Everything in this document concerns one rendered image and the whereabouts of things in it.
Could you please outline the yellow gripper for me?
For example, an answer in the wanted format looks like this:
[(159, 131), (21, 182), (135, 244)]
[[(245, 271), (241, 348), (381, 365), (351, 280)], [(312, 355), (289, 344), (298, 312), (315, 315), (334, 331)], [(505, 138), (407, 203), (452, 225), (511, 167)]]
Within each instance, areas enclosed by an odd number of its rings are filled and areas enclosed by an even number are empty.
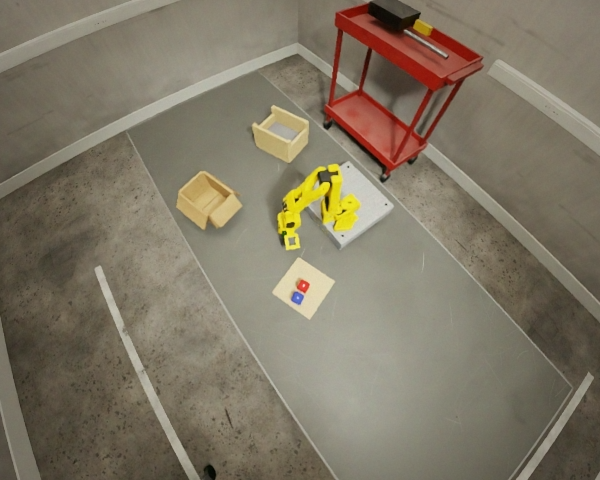
[[(285, 230), (287, 231), (287, 235), (284, 236), (286, 250), (300, 248), (298, 234), (295, 234), (294, 231), (299, 226), (301, 226), (301, 219), (300, 219), (300, 214), (294, 213), (294, 216), (295, 216), (296, 225), (295, 225), (295, 228), (291, 228), (291, 229), (285, 229), (284, 220), (283, 220), (283, 217), (281, 217), (281, 213), (279, 213), (277, 216), (278, 233), (282, 234), (282, 231), (285, 231)], [(280, 228), (280, 231), (279, 231), (279, 228)]]

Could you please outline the blue die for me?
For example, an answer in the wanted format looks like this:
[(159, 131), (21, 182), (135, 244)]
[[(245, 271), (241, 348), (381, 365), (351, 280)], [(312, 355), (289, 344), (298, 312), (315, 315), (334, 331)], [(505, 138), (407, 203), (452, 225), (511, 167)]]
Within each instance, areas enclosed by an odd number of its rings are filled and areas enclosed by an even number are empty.
[(295, 292), (294, 295), (293, 295), (293, 297), (292, 297), (292, 299), (291, 299), (291, 301), (293, 303), (295, 303), (295, 304), (297, 304), (297, 305), (300, 306), (301, 302), (303, 301), (303, 298), (304, 298), (304, 295), (302, 295), (302, 294), (300, 294), (298, 292)]

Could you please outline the beige flat mat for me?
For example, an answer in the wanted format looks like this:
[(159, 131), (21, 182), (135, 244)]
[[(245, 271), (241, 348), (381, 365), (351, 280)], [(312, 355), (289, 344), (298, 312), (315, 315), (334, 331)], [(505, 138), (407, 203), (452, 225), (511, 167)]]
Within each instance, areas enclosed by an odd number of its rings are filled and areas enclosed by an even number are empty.
[[(302, 279), (310, 283), (306, 294), (297, 290)], [(333, 284), (332, 279), (298, 257), (272, 293), (310, 320)], [(295, 292), (304, 295), (300, 306), (291, 302)]]

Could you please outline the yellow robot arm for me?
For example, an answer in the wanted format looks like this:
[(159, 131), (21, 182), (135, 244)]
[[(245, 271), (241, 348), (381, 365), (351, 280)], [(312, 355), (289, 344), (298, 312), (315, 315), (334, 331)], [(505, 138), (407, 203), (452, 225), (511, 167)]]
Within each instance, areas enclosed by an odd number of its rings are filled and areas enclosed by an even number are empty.
[[(313, 190), (317, 181), (319, 187)], [(296, 190), (292, 190), (283, 198), (281, 217), (283, 217), (285, 229), (295, 228), (294, 212), (299, 214), (311, 202), (324, 195), (325, 198), (321, 200), (320, 212), (323, 224), (338, 220), (333, 229), (335, 232), (351, 230), (354, 222), (358, 220), (355, 211), (359, 203), (351, 194), (340, 200), (342, 182), (343, 178), (338, 164), (329, 165), (328, 170), (318, 167)]]

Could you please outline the red die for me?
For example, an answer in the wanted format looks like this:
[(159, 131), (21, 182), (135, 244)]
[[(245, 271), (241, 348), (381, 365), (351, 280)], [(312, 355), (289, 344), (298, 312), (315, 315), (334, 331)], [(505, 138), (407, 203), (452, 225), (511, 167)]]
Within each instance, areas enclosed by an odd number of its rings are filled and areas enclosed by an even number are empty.
[(306, 282), (305, 280), (301, 280), (299, 285), (297, 286), (297, 290), (301, 291), (302, 293), (306, 294), (308, 288), (310, 287), (310, 283)]

